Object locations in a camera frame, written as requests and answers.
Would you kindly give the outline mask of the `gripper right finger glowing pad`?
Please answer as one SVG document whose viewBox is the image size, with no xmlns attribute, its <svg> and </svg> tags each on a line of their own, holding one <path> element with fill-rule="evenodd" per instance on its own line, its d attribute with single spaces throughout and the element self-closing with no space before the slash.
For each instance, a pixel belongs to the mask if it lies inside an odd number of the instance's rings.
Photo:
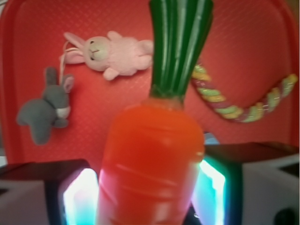
<svg viewBox="0 0 300 225">
<path fill-rule="evenodd" d="M 280 142 L 207 145 L 192 197 L 202 225 L 297 225 L 299 148 Z"/>
</svg>

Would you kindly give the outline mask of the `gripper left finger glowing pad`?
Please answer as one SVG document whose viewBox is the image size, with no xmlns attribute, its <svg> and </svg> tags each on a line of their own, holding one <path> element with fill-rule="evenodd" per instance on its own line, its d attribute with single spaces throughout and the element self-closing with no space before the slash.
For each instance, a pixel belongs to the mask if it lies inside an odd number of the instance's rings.
<svg viewBox="0 0 300 225">
<path fill-rule="evenodd" d="M 98 176 L 84 159 L 0 168 L 2 225 L 94 225 Z"/>
</svg>

